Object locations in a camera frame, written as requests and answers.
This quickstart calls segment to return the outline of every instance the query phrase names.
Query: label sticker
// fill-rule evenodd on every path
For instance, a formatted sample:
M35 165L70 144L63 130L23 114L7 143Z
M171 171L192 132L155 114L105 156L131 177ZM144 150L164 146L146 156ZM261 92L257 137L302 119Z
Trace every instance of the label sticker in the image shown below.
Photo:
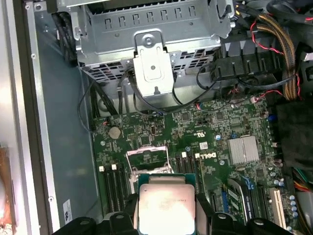
M231 190L228 190L228 194L232 196L236 201L238 201L238 196Z
M64 214L65 224L68 224L70 221L73 220L69 199L63 203L63 214Z
M207 142L202 142L202 143L199 143L199 146L200 146L200 149L201 150L204 150L204 149L208 149L208 145L207 145Z

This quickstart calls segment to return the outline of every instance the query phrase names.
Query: screw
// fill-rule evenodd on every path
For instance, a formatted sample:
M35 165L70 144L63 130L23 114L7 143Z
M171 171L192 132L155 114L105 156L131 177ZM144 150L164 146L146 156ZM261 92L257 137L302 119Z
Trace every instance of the screw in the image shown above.
M146 44L147 45L151 45L152 44L151 38L146 38Z
M260 225L260 226L264 225L263 221L260 220L260 219L256 219L256 220L254 221L254 223L257 224L257 225Z
M219 214L219 215L218 215L218 218L220 218L220 219L226 219L226 215L225 215L225 214Z

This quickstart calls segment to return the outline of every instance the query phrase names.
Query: ventilation slot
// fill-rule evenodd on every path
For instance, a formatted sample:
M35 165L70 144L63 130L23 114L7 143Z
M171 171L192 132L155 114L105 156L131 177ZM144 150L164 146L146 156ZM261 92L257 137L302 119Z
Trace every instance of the ventilation slot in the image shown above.
M152 13L152 12L148 12L148 13L147 13L147 20L148 20L148 23L155 21L155 20L153 19L153 13Z
M161 18L162 18L163 21L168 20L167 10L162 10L161 11Z
M124 16L119 17L118 18L118 23L119 23L120 27L126 26L125 17Z
M138 14L133 15L133 23L134 23L134 25L140 24L140 19L139 19Z
M196 10L195 10L194 6L189 7L189 15L190 15L190 17L196 16Z
M105 26L106 26L106 29L112 28L111 19L105 19L105 20L104 20L104 24L105 24Z
M182 18L181 9L180 8L175 8L175 16L176 16L176 19Z

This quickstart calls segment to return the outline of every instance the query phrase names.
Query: aluminum heatsink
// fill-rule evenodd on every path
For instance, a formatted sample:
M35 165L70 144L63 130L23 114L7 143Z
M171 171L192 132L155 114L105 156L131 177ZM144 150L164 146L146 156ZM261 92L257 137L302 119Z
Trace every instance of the aluminum heatsink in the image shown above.
M255 136L228 140L228 148L232 165L256 162L259 160Z

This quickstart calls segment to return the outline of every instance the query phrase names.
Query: black cable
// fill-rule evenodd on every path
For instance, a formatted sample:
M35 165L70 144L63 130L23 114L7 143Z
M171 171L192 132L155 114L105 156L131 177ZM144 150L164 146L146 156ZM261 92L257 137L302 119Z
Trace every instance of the black cable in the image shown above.
M82 118L82 114L80 112L80 108L82 106L82 103L87 95L87 93L90 91L90 89L92 88L92 86L94 85L95 83L95 80L92 80L89 84L89 86L87 87L85 93L83 94L83 97L81 98L81 100L78 102L78 106L77 106L77 113L78 113L78 117L79 117L79 120L83 126L83 128L88 131L89 133L96 133L102 126L100 126L97 130L93 131L93 130L90 130L85 124L84 124L84 121L83 121L83 118Z
M201 89L203 89L203 90L206 90L206 89L208 89L209 87L205 87L204 85L202 85L202 84L200 83L200 81L199 81L199 74L201 73L201 71L202 71L203 69L205 69L205 68L207 68L207 67L210 67L210 66L212 66L212 67L209 69L209 72L212 72L212 71L215 69L215 67L216 67L216 63L215 63L215 62L211 62L211 63L209 63L209 64L205 64L205 65L201 66L201 68L198 70L197 75L196 75L196 82L197 82L197 85L198 85Z
M311 22L311 21L308 21L307 19L313 18L313 15L302 15L299 13L291 13L288 11L280 10L274 6L280 3L283 4L284 6L287 6L285 5L286 1L284 0L272 0L266 5L267 11L279 19L290 20L290 21L294 21L297 23Z
M205 96L205 95L214 87L214 85L216 84L216 82L213 82L213 83L211 84L211 86L208 87L207 90L205 90L201 95L197 96L196 98L194 98L193 100L189 101L188 103L183 104L183 105L180 105L178 108L175 108L175 109L166 111L166 110L164 110L164 109L157 108L157 107L155 107L155 106L149 104L149 103L142 97L142 95L141 95L140 91L138 90L138 87L137 87L137 85L136 85L136 83L135 83L134 76L133 76L132 72L129 73L129 78L128 78L128 79L129 79L129 82L130 82L130 84L131 84L131 87L132 87L132 89L133 89L133 91L134 91L135 96L138 97L139 100L140 100L141 102L143 102L147 107L149 107L149 109L151 109L151 110L153 110L153 111L156 111L156 112L158 112L158 113L162 113L162 114L171 114L171 113L175 113L175 112L178 112L178 111L180 111L180 110L182 110L182 109L187 108L189 105L191 105L191 104L193 104L193 103L198 102L198 101L201 100L201 99L203 98L203 96Z
M69 65L76 66L77 55L76 52L72 50L71 43L67 37L68 34L65 32L63 27L62 18L60 17L59 13L53 13L51 16L59 32L60 47L63 52L64 59Z
M174 87L172 89L172 95L173 95L173 99L175 100L177 104L183 105L183 103L177 98Z
M110 98L107 96L107 94L102 90L99 83L95 82L93 85L94 85L95 90L99 94L101 100L103 101L104 105L107 107L108 112L111 115L117 115L118 114L117 110L115 109L114 105L112 104L112 102L111 102Z
M123 113L123 90L122 85L124 80L127 78L127 72L124 73L124 75L119 79L119 82L117 84L117 95L118 95L118 113Z
M240 84L242 84L243 86L250 88L250 89L256 89L256 90L273 90L277 87L280 87L286 83L288 83L289 81L295 79L295 76L291 76L285 80L282 80L280 82L276 82L273 84L269 84L269 85L250 85L249 83L244 82L241 78L237 77L237 80Z

